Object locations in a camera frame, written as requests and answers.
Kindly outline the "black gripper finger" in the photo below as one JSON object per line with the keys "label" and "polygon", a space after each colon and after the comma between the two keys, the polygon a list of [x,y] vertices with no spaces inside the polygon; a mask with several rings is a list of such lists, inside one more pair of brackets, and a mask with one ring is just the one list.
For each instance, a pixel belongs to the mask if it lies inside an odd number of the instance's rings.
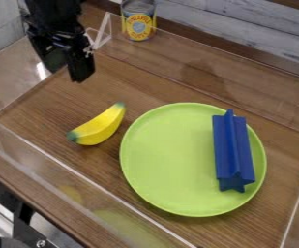
{"label": "black gripper finger", "polygon": [[53,74],[65,64],[61,50],[46,37],[37,35],[32,30],[26,31],[26,37],[44,67]]}
{"label": "black gripper finger", "polygon": [[88,38],[82,34],[73,36],[66,40],[62,51],[69,78],[80,83],[94,73],[94,59]]}

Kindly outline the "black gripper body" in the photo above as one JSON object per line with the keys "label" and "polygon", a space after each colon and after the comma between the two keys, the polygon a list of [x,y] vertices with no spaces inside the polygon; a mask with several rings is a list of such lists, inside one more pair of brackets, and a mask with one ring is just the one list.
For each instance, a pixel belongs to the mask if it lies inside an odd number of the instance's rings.
{"label": "black gripper body", "polygon": [[26,37],[34,48],[89,45],[84,27],[78,22],[84,0],[24,0],[28,26]]}

